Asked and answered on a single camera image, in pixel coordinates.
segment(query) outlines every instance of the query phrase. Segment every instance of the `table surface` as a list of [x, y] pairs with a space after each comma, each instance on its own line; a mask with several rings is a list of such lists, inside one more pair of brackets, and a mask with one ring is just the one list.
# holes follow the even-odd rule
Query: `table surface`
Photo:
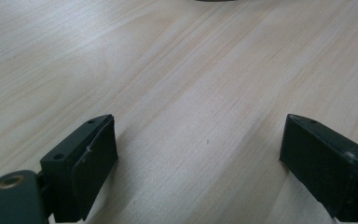
[[0, 175], [115, 116], [85, 223], [337, 223], [279, 162], [289, 113], [358, 143], [358, 0], [0, 1]]

